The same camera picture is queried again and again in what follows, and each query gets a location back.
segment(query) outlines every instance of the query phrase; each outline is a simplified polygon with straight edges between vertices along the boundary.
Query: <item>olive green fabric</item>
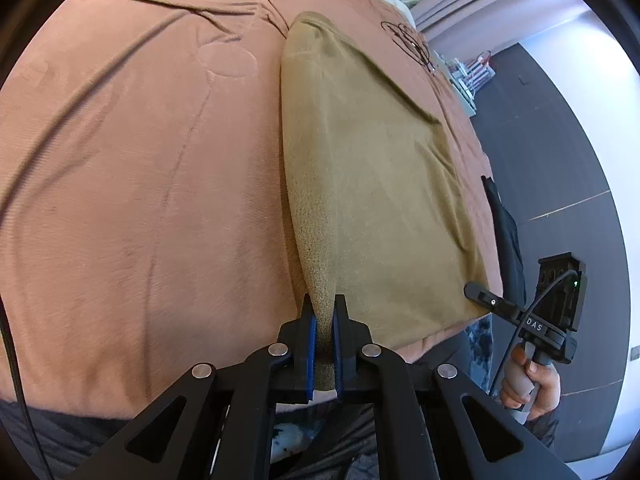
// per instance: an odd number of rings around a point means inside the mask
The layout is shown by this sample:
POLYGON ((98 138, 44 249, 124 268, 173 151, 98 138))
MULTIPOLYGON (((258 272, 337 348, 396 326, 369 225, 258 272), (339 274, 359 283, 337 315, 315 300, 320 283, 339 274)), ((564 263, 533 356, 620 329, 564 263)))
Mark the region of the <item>olive green fabric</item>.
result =
POLYGON ((296 19, 284 47, 282 130, 325 357, 316 387, 331 386, 336 293, 389 348, 486 313, 463 295, 487 278, 443 127, 316 13, 296 19))

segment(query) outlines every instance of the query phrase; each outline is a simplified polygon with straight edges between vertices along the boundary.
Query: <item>tan cloth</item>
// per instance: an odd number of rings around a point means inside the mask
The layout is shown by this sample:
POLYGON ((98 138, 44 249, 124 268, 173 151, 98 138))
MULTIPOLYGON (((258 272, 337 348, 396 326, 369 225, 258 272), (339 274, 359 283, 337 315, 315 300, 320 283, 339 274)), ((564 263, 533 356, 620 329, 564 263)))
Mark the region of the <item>tan cloth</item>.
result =
MULTIPOLYGON (((133 416, 189 366, 240 362, 297 316, 280 57, 304 10, 447 125, 499 286, 479 198, 490 168, 448 84, 384 36, 381 20, 402 20, 392 7, 67 0, 0 92, 0 293, 32 406, 133 416)), ((14 396, 3 355, 0 394, 14 396)))
POLYGON ((462 294, 486 275, 443 127, 319 14, 287 37, 282 139, 326 354, 336 292, 388 348, 486 313, 462 294))

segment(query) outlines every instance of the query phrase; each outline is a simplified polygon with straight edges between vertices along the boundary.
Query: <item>tile grout line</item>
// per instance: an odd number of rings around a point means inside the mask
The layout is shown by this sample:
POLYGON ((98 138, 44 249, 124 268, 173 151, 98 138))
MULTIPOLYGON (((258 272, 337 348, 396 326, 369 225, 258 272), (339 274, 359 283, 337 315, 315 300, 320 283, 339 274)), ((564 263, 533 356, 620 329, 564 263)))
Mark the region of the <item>tile grout line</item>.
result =
POLYGON ((569 209, 570 207, 573 207, 574 205, 578 205, 578 204, 582 204, 584 202, 588 202, 592 198, 597 198, 597 197, 603 196, 604 194, 607 194, 607 193, 611 193, 611 190, 607 189, 606 191, 603 191, 601 193, 595 194, 595 195, 590 196, 588 198, 583 198, 582 200, 578 200, 578 202, 574 202, 572 204, 569 204, 569 205, 566 205, 564 207, 561 207, 560 209, 554 209, 553 211, 549 211, 548 213, 544 213, 542 215, 534 216, 533 218, 529 218, 529 220, 526 220, 526 222, 531 222, 532 220, 539 220, 540 218, 544 218, 546 216, 552 215, 553 213, 559 213, 561 211, 564 211, 565 209, 569 209))
POLYGON ((614 384, 621 383, 624 379, 618 379, 609 384, 603 384, 602 386, 594 386, 593 388, 587 388, 586 390, 580 390, 578 392, 569 392, 568 394, 561 394, 560 397, 568 397, 575 394, 583 394, 584 392, 592 392, 593 390, 599 390, 600 388, 606 388, 607 386, 613 386, 614 384))

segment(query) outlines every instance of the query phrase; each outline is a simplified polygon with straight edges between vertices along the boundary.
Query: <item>human hand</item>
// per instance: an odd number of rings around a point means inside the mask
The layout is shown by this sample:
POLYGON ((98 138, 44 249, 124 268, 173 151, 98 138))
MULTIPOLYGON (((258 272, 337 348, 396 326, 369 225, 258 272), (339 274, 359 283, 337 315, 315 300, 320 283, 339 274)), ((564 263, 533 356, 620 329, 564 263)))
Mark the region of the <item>human hand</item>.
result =
MULTIPOLYGON (((538 396, 531 407, 527 420, 533 420, 556 409, 560 403, 560 376, 554 366, 547 367, 530 361, 525 354, 524 348, 520 345, 516 346, 511 352, 511 359, 523 368, 532 382, 540 384, 538 396)), ((502 379, 502 389, 499 396, 503 406, 514 410, 531 399, 528 394, 524 396, 517 394, 506 378, 502 379)))

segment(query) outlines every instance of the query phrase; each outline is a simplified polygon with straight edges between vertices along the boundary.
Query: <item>triangular cutout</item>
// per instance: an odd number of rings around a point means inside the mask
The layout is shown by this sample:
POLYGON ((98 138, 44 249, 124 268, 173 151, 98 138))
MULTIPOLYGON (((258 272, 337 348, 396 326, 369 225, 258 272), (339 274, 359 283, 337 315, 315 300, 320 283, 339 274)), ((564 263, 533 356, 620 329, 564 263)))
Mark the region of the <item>triangular cutout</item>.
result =
POLYGON ((522 450, 521 441, 505 430, 477 400, 465 396, 462 398, 462 404, 488 462, 498 462, 522 450))
POLYGON ((149 462, 161 462, 186 404, 186 397, 176 397, 160 415, 129 441, 127 451, 149 462))

